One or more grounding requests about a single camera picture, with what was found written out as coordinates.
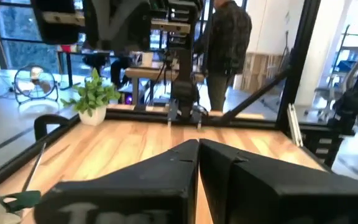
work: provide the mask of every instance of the white pot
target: white pot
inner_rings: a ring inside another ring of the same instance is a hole
[[[92,116],[88,115],[88,112],[84,113],[79,112],[80,119],[83,124],[96,126],[104,121],[106,117],[106,108],[107,106],[100,106],[94,110],[92,110]]]

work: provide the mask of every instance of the potted plant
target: potted plant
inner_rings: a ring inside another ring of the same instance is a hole
[[[96,126],[103,122],[106,108],[110,100],[118,100],[120,93],[114,85],[103,86],[98,71],[92,71],[92,80],[85,81],[85,87],[74,86],[80,95],[79,100],[71,98],[69,101],[61,99],[64,107],[74,105],[74,110],[80,115],[82,123]]]

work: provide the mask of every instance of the white wall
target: white wall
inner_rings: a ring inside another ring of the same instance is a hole
[[[248,52],[281,55],[285,31],[289,31],[289,48],[293,47],[304,0],[248,0],[252,19]]]
[[[332,63],[331,49],[337,45],[336,35],[343,27],[351,1],[321,0],[295,104],[312,105],[326,63]]]

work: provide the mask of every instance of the camouflage jacket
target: camouflage jacket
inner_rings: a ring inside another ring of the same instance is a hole
[[[248,13],[236,2],[228,1],[212,15],[206,30],[209,26],[208,72],[234,70],[234,73],[242,73],[252,30]],[[194,53],[202,54],[206,48],[206,35],[203,34],[194,44]]]

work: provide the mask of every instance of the desk fan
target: desk fan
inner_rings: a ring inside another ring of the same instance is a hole
[[[31,100],[57,101],[59,94],[55,77],[46,68],[39,65],[27,65],[17,71],[14,78],[15,97],[19,104]],[[56,98],[49,98],[56,90]]]

